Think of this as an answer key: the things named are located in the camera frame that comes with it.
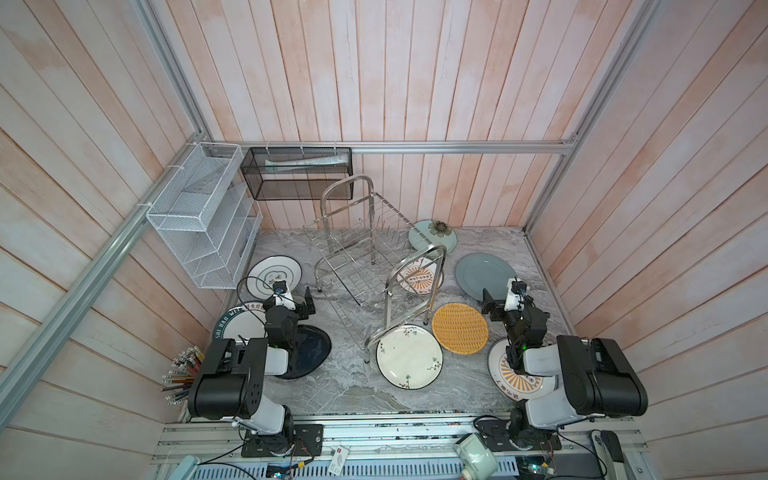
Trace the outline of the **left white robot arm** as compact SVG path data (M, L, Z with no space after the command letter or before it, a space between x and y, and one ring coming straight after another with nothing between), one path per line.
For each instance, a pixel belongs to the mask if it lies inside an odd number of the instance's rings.
M301 322L316 313L311 291L298 300L280 282L257 309L244 303L234 309L235 336L211 341L188 395L193 417L230 420L251 434L294 442L290 409L264 393L264 378L302 378L329 355L327 334Z

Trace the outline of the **steel wire dish rack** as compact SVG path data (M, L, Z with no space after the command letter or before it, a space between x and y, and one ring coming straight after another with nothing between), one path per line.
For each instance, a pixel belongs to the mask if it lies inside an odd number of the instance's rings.
M330 185L319 208L319 217L303 227L320 255L314 266L316 289L331 302L369 362L379 340L396 327L416 321L429 324L447 250L443 245L414 250L408 241L414 223L376 192L366 175ZM420 257L439 262L436 282L426 296L407 293L396 281L398 273Z

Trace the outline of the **light teal flower plate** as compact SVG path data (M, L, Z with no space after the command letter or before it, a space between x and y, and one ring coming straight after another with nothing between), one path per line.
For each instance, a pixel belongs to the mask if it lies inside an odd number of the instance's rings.
M440 220L421 220L408 232L408 241L414 250L421 251L429 245L443 245L447 252L452 252L458 237L454 229Z

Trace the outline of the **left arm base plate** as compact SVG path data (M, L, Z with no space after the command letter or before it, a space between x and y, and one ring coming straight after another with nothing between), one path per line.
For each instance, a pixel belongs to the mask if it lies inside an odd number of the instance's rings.
M272 435L247 433L241 456L269 458L293 454L316 457L322 454L323 437L322 424L289 425L281 433Z

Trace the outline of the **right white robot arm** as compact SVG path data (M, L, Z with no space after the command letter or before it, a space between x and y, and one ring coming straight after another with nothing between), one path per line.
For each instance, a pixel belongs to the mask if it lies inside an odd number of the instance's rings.
M616 341L559 335L544 343L550 314L535 305L524 282L512 279L505 300L484 289L482 312L507 333L489 353L497 385L509 388L516 379L533 389L532 397L515 398L507 424L512 440L534 443L562 426L647 411L645 387Z

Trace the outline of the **grey green plate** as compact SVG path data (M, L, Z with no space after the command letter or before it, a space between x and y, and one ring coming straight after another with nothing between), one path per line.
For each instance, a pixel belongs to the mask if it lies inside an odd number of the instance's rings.
M455 268L455 278L469 297L482 302L487 290L493 300L504 300L508 280L516 278L515 270L503 259L491 254L475 252L462 257Z

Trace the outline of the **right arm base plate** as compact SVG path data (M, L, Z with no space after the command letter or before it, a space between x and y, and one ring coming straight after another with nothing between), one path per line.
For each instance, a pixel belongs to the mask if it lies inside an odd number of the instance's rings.
M554 431L530 427L522 420L481 416L475 418L472 425L484 444L493 452L549 452L562 449L562 443Z

